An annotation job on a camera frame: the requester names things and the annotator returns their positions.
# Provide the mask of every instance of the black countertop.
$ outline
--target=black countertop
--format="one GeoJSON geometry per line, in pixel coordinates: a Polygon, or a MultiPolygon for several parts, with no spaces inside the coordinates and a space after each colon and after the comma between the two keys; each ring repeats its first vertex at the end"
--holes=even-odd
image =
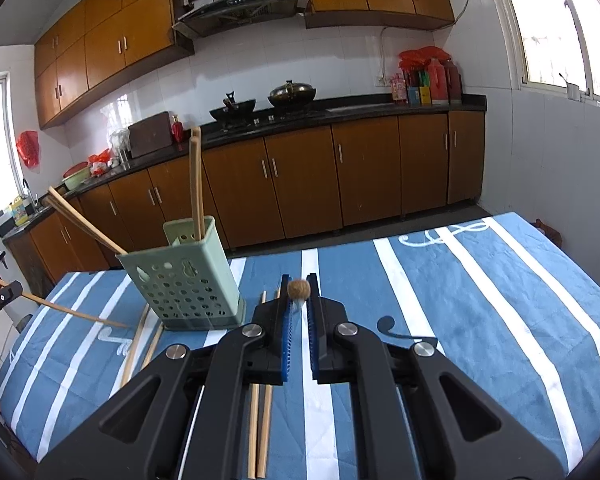
{"type": "MultiPolygon", "coordinates": [[[[294,114],[292,118],[285,121],[269,123],[267,117],[272,114],[272,108],[256,112],[260,124],[252,125],[249,128],[228,132],[223,130],[218,123],[209,123],[202,126],[202,149],[217,148],[239,142],[240,140],[256,139],[273,134],[301,130],[304,128],[313,128],[316,126],[325,126],[327,124],[343,123],[346,121],[355,121],[358,119],[371,119],[376,117],[416,115],[416,114],[435,114],[447,113],[451,110],[465,110],[484,112],[487,109],[487,99],[483,95],[463,94],[461,105],[399,105],[391,101],[390,94],[371,94],[365,96],[352,96],[345,98],[324,99],[315,101],[312,110],[306,113],[294,114]]],[[[81,195],[95,187],[102,186],[109,182],[130,175],[136,171],[145,170],[156,164],[168,162],[181,156],[189,155],[189,143],[172,144],[155,152],[147,153],[130,160],[126,164],[121,164],[108,171],[102,176],[94,176],[85,180],[77,189],[74,189],[64,195],[66,200],[70,200],[81,195]]],[[[33,226],[41,222],[52,213],[49,206],[43,207],[34,215],[29,215],[29,221],[25,224],[10,229],[2,236],[6,241],[16,237],[33,226]]]]}

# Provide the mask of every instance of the striped tablecloth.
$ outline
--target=striped tablecloth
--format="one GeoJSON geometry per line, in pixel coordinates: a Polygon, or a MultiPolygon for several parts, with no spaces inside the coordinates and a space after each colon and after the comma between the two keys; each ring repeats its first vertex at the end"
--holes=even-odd
{"type": "MultiPolygon", "coordinates": [[[[318,274],[321,294],[373,330],[435,335],[458,367],[554,452],[565,471],[600,436],[600,288],[536,229],[510,213],[426,232],[231,261],[251,319],[282,274],[318,274]]],[[[128,324],[93,324],[40,308],[0,370],[8,424],[38,460],[119,388],[144,299],[122,270],[66,275],[49,296],[128,324]]],[[[156,330],[142,328],[136,370],[156,330]]],[[[173,343],[214,344],[224,331],[165,332],[173,343]]],[[[392,344],[407,341],[381,336],[392,344]]],[[[288,383],[274,389],[268,478],[354,480],[345,384],[311,378],[306,309],[294,319],[288,383]]]]}

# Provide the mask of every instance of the metal bolt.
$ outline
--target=metal bolt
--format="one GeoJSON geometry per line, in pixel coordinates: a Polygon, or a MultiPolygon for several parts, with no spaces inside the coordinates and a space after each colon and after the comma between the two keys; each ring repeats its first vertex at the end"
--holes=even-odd
{"type": "Polygon", "coordinates": [[[431,343],[427,343],[426,341],[420,341],[419,343],[413,345],[413,351],[416,352],[416,354],[420,357],[431,357],[436,351],[436,349],[433,348],[433,345],[431,343]]]}
{"type": "Polygon", "coordinates": [[[245,325],[242,327],[242,335],[247,337],[258,337],[259,335],[262,335],[262,327],[255,323],[245,325]]]}
{"type": "Polygon", "coordinates": [[[169,359],[182,359],[187,354],[187,347],[184,345],[171,345],[167,348],[167,357],[169,359]]]}
{"type": "Polygon", "coordinates": [[[338,333],[340,335],[356,335],[358,333],[358,327],[353,323],[340,323],[338,325],[338,333]]]}

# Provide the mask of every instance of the range hood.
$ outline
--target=range hood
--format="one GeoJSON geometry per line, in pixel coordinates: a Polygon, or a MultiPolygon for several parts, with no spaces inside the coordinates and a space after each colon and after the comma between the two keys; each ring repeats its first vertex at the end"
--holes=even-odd
{"type": "Polygon", "coordinates": [[[308,0],[214,0],[181,16],[173,29],[195,40],[223,30],[288,18],[304,12],[308,0]]]}

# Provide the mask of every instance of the green plastic utensil holder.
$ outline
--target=green plastic utensil holder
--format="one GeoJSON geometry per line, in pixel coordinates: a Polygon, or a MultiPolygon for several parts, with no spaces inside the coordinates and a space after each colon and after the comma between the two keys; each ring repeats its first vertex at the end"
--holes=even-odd
{"type": "Polygon", "coordinates": [[[244,322],[244,300],[216,220],[205,216],[205,227],[205,237],[197,242],[191,218],[166,222],[168,247],[118,255],[166,330],[231,329],[244,322]]]}

